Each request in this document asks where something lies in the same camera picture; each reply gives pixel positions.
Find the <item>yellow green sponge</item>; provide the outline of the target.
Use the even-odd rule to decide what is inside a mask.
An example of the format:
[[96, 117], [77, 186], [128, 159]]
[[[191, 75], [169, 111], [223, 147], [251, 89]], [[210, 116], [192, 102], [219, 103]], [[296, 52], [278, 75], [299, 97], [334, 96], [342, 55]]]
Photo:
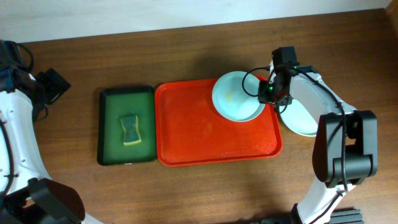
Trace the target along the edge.
[[136, 115], [121, 118], [121, 126], [123, 129], [123, 144], [131, 146], [142, 142], [139, 132], [139, 119]]

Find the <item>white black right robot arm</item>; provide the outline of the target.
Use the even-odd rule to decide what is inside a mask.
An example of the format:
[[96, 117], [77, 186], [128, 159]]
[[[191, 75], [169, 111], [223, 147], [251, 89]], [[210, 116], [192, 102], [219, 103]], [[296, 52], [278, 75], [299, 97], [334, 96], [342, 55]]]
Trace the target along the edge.
[[266, 66], [260, 82], [261, 103], [297, 100], [318, 125], [312, 154], [315, 179], [302, 201], [281, 217], [264, 223], [362, 223], [358, 210], [337, 212], [344, 196], [377, 172], [377, 118], [345, 103], [312, 66]]

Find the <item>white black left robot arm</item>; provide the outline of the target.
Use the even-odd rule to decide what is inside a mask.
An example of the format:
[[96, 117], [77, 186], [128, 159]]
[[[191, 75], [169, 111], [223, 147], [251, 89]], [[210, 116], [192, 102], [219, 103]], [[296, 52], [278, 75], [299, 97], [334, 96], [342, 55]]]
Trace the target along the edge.
[[52, 180], [34, 122], [70, 84], [50, 68], [32, 75], [24, 45], [1, 41], [1, 223], [97, 223], [77, 191]]

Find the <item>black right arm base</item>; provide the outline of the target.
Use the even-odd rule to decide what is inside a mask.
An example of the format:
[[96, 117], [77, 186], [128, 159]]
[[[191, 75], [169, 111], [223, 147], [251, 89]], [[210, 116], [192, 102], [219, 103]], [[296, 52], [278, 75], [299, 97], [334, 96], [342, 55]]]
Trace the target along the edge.
[[[291, 214], [285, 213], [278, 217], [265, 218], [249, 223], [255, 224], [299, 224]], [[329, 224], [365, 224], [360, 209], [335, 210], [331, 214]]]

